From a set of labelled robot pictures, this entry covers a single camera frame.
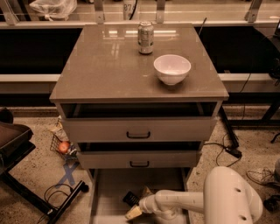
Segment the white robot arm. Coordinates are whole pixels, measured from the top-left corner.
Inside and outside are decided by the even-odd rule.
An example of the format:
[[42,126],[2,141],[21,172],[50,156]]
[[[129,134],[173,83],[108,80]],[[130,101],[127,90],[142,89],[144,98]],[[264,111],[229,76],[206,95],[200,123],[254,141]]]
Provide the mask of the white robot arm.
[[206,175],[202,192],[147,192],[125,218],[155,214],[160,224],[185,224],[183,210],[203,214],[205,224],[254,224],[263,214],[263,203],[238,172],[217,166]]

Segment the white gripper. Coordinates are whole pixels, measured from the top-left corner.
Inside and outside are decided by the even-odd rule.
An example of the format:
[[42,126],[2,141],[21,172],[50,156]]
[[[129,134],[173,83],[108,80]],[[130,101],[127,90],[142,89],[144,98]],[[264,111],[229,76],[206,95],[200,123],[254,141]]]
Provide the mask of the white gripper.
[[126,214],[127,220],[133,220],[142,213],[154,214],[158,210],[158,205],[155,201],[155,195],[148,186],[145,186],[142,191],[142,199],[139,201],[139,206],[134,205]]

